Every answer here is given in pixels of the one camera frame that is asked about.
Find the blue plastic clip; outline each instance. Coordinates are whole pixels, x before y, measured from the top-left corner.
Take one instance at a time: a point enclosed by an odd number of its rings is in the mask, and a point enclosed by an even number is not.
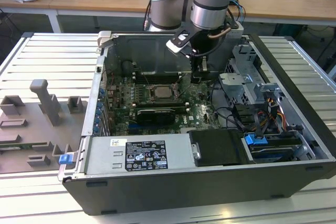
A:
[[[74,156],[73,154],[62,154],[59,157],[58,163],[60,165],[71,165],[73,156]]]
[[[246,141],[247,145],[250,145],[250,144],[268,144],[265,137],[256,138],[255,134],[248,134],[247,136],[245,136],[245,141]]]

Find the black cable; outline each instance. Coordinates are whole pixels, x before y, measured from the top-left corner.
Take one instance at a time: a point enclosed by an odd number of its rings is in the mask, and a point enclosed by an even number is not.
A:
[[[328,37],[325,37],[325,36],[324,36],[324,37],[317,36],[317,35],[313,34],[312,32],[310,32],[309,30],[306,30],[306,32],[309,33],[311,36],[314,36],[314,37],[319,38],[319,39],[326,39],[326,38],[334,37],[333,35],[328,36]]]
[[[315,29],[312,29],[312,28],[310,28],[310,27],[307,27],[307,29],[312,30],[312,31],[324,31],[324,30],[327,30],[329,27],[330,27],[330,26],[327,26],[327,27],[325,27],[325,28],[322,29],[322,30],[315,30]]]
[[[235,28],[235,17],[233,16],[232,12],[230,11],[230,9],[227,9],[227,12],[229,13],[230,17],[231,17],[231,29]]]
[[[12,25],[15,27],[16,30],[19,31],[19,33],[23,33],[19,28],[17,28],[17,26],[14,24],[14,22],[10,19],[10,17],[7,15],[7,13],[5,13],[1,8],[0,8],[0,11],[5,14],[5,16],[7,17],[7,19],[12,23]]]
[[[197,54],[191,54],[190,56],[191,57],[203,57],[203,56],[207,56],[209,54],[212,54],[214,51],[216,51],[221,46],[221,44],[223,43],[223,41],[224,41],[224,38],[222,37],[222,38],[220,38],[218,40],[217,45],[213,49],[211,49],[210,51],[205,52],[203,54],[198,54],[198,55]]]
[[[4,38],[9,38],[9,39],[14,39],[14,40],[17,40],[16,38],[14,38],[14,37],[11,37],[11,36],[7,36],[7,35],[0,35],[0,37],[4,37]]]
[[[335,37],[333,37],[331,39],[331,41],[329,41],[329,43],[326,45],[326,47],[323,49],[322,53],[320,54],[320,56],[316,59],[316,63],[319,62],[320,58],[322,57],[322,55],[324,54],[324,52],[329,48],[329,46],[331,45],[331,43],[334,41]]]

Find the metal slat surface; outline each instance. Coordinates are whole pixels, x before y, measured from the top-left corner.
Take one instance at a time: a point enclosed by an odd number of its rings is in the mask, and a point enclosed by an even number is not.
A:
[[[30,41],[95,41],[97,43],[96,36],[32,36]]]
[[[336,127],[333,126],[333,123],[336,121],[335,84],[325,79],[322,69],[318,66],[313,67],[313,61],[301,48],[298,48],[296,44],[291,42],[287,42],[287,44],[296,52],[290,54],[292,58],[288,57],[287,49],[283,49],[283,51],[278,50],[275,54],[275,58],[294,84],[297,85],[307,101],[316,110],[317,114],[334,133],[336,129]],[[272,44],[267,44],[267,47],[270,47],[270,51],[274,52],[271,45]],[[266,69],[265,66],[261,68],[265,71],[265,75],[268,79],[274,82],[268,69]]]
[[[333,92],[333,89],[328,85],[311,84],[311,85],[297,85],[302,93],[320,93],[320,92]]]
[[[96,41],[29,41],[28,47],[95,47]]]
[[[31,81],[1,81],[0,89],[26,89],[30,86]],[[49,80],[48,88],[49,89],[68,89],[68,88],[91,88],[92,80]]]
[[[288,41],[286,39],[261,39],[262,42],[264,43],[283,43],[283,44],[288,44]]]
[[[88,100],[99,56],[96,50],[95,34],[34,34],[26,38],[0,76],[0,99],[19,95],[23,102],[39,102],[29,87],[34,79],[46,79],[48,92],[58,101],[77,95]]]
[[[314,72],[312,69],[311,69],[311,66],[309,65],[283,65],[282,68],[284,69],[284,71],[304,71],[304,72],[307,72],[307,71],[310,71],[310,72]],[[261,66],[261,69],[262,70],[267,70],[268,69],[262,65]]]
[[[49,72],[36,72],[36,73],[6,73],[0,76],[2,81],[19,81],[19,80],[34,80],[34,79],[46,79],[46,80],[91,80],[93,73],[49,73]]]
[[[38,65],[9,66],[7,73],[43,73],[43,72],[94,72],[95,65]]]
[[[265,43],[270,48],[292,48],[288,43]]]
[[[90,95],[90,88],[87,89],[74,89],[74,88],[60,88],[60,89],[48,89],[49,94],[54,94],[57,98],[69,98],[72,96],[88,97]],[[37,98],[37,95],[27,87],[26,89],[3,89],[0,90],[0,99],[6,95],[19,95],[20,98]]]
[[[97,59],[15,59],[13,65],[96,65]]]
[[[86,59],[92,58],[97,59],[99,54],[96,53],[64,53],[64,52],[50,52],[48,54],[44,52],[22,52],[20,55],[17,56],[17,59]]]
[[[96,52],[97,47],[25,47],[23,52]]]
[[[273,54],[276,59],[302,59],[298,54]]]

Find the power cable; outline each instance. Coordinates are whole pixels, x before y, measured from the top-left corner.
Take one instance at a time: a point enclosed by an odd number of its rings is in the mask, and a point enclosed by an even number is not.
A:
[[[319,62],[319,60],[321,59],[322,55],[325,53],[325,51],[330,47],[331,43],[334,41],[335,37],[333,37],[329,43],[326,45],[326,47],[323,49],[322,53],[320,54],[320,56],[316,59],[316,63]]]

